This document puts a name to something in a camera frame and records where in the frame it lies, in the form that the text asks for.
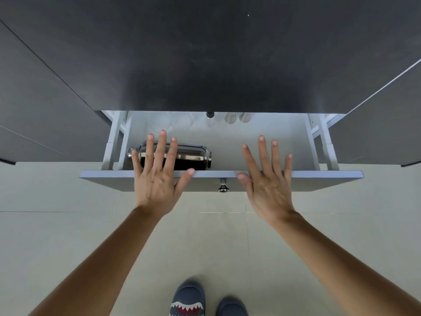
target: finger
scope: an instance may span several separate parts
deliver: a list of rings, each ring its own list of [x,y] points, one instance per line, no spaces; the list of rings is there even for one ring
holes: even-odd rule
[[[145,166],[143,167],[143,171],[146,173],[149,173],[153,164],[154,164],[154,135],[149,134],[148,140],[146,141]]]
[[[142,174],[142,167],[140,166],[139,162],[139,153],[137,153],[135,149],[132,151],[132,162],[134,169],[134,177],[139,177]]]
[[[272,176],[273,170],[270,164],[269,154],[267,153],[266,140],[263,135],[259,136],[259,157],[262,165],[263,174]]]
[[[170,143],[170,149],[167,153],[167,159],[165,160],[164,169],[169,172],[174,172],[174,164],[176,163],[177,156],[177,139],[173,137]]]
[[[195,170],[194,169],[188,169],[185,171],[185,173],[180,177],[178,182],[176,183],[174,187],[174,197],[178,201],[180,196],[182,195],[185,187],[190,182]]]
[[[155,159],[154,159],[154,165],[153,169],[156,171],[162,170],[162,163],[164,162],[164,154],[165,154],[165,148],[167,145],[167,132],[162,130],[159,132],[159,140],[157,149],[155,150]]]
[[[250,177],[244,173],[237,174],[239,182],[244,186],[245,191],[247,192],[248,199],[251,200],[253,197],[253,183],[250,180]]]
[[[276,174],[278,179],[283,178],[281,159],[279,157],[279,146],[276,140],[272,141],[272,170]]]
[[[292,154],[290,153],[287,155],[287,158],[285,159],[285,170],[284,170],[284,177],[289,187],[291,187],[292,163],[293,163],[293,158],[292,158]]]
[[[257,167],[256,160],[253,158],[250,149],[247,145],[243,144],[243,154],[245,158],[245,162],[247,164],[248,172],[250,173],[250,176],[254,180],[258,180],[261,176],[260,170]]]

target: person's left hand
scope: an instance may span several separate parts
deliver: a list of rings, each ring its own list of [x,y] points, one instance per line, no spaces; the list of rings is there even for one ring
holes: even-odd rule
[[[166,143],[167,133],[162,130],[154,156],[154,136],[148,135],[143,170],[137,151],[135,149],[132,151],[136,208],[157,219],[161,219],[173,209],[194,174],[194,169],[186,170],[174,185],[177,140],[174,137],[171,139],[165,165],[162,167]]]

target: foot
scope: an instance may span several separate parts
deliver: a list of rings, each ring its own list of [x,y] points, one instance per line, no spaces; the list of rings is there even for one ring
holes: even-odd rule
[[[238,298],[225,297],[216,309],[216,316],[248,316],[248,313]]]
[[[205,292],[195,281],[185,281],[176,290],[170,316],[205,316]]]

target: person's right arm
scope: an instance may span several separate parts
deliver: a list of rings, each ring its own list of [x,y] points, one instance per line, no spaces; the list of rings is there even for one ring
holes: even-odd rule
[[[291,197],[292,155],[287,156],[282,173],[276,141],[271,147],[272,162],[264,137],[259,137],[261,173],[249,148],[243,145],[252,179],[245,174],[238,178],[256,213],[282,236],[349,315],[421,315],[419,301],[328,239],[295,211]]]

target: forearm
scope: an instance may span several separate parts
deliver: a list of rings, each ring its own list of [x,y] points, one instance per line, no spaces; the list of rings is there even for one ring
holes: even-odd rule
[[[30,315],[109,315],[157,223],[158,219],[134,209]]]
[[[421,304],[294,212],[272,226],[349,315],[420,315]]]

